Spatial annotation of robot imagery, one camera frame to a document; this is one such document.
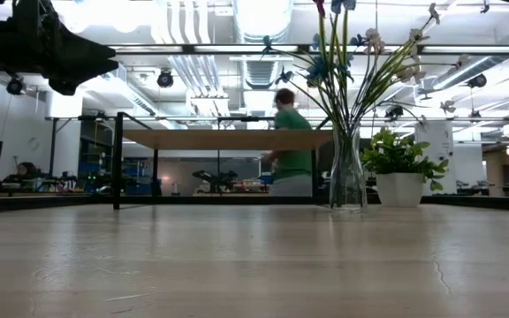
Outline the wooden shelf with black legs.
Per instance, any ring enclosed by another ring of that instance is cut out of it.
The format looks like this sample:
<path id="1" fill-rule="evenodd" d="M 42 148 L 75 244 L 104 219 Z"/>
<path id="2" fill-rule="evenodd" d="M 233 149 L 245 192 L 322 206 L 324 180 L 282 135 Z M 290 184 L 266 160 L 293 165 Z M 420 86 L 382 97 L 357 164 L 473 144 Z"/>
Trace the wooden shelf with black legs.
<path id="1" fill-rule="evenodd" d="M 303 150 L 315 152 L 332 140 L 332 132 L 316 130 L 155 130 L 136 117 L 119 112 L 115 118 L 112 168 L 112 204 L 122 203 L 121 176 L 123 139 L 131 140 L 153 151 L 151 197 L 158 196 L 158 158 L 161 150 Z"/>

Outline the person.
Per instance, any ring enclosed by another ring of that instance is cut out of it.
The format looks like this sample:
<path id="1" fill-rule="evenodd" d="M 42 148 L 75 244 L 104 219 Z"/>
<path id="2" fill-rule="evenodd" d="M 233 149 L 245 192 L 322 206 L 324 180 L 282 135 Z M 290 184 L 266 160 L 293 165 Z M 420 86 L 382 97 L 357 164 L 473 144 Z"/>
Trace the person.
<path id="1" fill-rule="evenodd" d="M 34 178 L 38 175 L 37 167 L 30 162 L 23 162 L 17 165 L 17 175 L 22 178 Z"/>
<path id="2" fill-rule="evenodd" d="M 275 94 L 277 106 L 276 130 L 310 130 L 310 123 L 294 108 L 295 94 L 282 88 Z M 313 192 L 312 155 L 308 151 L 272 150 L 263 157 L 274 163 L 273 183 L 269 195 L 273 197 L 310 197 Z"/>

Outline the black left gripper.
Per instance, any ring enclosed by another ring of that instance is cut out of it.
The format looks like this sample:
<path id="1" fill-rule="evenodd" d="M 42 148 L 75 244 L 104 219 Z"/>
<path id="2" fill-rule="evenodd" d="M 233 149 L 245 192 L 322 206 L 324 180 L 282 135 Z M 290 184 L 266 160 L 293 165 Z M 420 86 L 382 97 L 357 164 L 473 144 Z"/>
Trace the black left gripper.
<path id="1" fill-rule="evenodd" d="M 11 0 L 11 16 L 0 21 L 0 72 L 15 81 L 39 73 L 53 90 L 73 95 L 79 82 L 117 70 L 116 51 L 75 34 L 66 37 L 66 69 L 60 69 L 62 24 L 50 0 Z"/>

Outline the green plant in white pot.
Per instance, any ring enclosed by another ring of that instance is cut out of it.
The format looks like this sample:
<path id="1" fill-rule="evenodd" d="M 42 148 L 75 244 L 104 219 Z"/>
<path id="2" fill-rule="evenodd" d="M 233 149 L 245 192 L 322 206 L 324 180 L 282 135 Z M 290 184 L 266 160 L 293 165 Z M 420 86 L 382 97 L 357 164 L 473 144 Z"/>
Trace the green plant in white pot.
<path id="1" fill-rule="evenodd" d="M 376 190 L 383 205 L 417 207 L 426 182 L 431 190 L 443 189 L 439 179 L 444 177 L 449 160 L 431 161 L 423 154 L 429 146 L 427 141 L 400 138 L 386 128 L 372 137 L 370 147 L 361 154 L 361 163 L 366 171 L 375 174 Z"/>

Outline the clear glass vase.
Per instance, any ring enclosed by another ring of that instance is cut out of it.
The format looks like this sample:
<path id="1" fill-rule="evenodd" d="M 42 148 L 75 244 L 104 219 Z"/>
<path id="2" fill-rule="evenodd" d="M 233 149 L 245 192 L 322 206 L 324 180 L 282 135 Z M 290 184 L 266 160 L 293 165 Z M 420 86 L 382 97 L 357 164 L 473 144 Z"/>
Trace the clear glass vase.
<path id="1" fill-rule="evenodd" d="M 330 208 L 354 213 L 368 205 L 360 155 L 360 127 L 349 132 L 333 130 L 334 158 L 330 173 Z"/>

